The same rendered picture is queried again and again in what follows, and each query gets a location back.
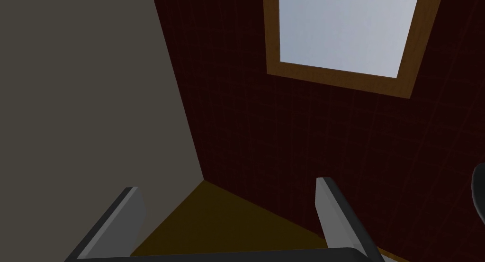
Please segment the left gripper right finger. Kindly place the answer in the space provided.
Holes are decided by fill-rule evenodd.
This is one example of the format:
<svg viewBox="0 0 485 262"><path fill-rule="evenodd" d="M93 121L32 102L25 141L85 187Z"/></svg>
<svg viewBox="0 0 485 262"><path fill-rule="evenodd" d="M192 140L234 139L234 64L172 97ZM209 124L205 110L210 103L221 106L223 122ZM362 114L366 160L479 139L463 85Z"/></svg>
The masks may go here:
<svg viewBox="0 0 485 262"><path fill-rule="evenodd" d="M345 196L329 177L316 179L315 208L329 248L350 248L367 260L383 259Z"/></svg>

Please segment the wooden framed window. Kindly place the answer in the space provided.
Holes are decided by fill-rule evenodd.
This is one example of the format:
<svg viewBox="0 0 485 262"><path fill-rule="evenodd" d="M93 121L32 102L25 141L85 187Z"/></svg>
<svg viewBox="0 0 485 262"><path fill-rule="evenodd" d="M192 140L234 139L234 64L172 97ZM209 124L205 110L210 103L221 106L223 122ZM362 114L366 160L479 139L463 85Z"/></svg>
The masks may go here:
<svg viewBox="0 0 485 262"><path fill-rule="evenodd" d="M275 76L408 99L441 0L263 0Z"/></svg>

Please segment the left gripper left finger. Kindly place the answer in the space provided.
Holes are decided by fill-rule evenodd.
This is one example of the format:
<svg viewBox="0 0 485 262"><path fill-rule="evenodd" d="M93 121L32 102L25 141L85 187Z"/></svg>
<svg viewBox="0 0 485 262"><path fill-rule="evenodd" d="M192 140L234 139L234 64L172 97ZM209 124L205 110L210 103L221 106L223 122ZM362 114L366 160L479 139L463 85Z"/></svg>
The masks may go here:
<svg viewBox="0 0 485 262"><path fill-rule="evenodd" d="M68 260L129 257L146 217L138 187L126 187L68 255Z"/></svg>

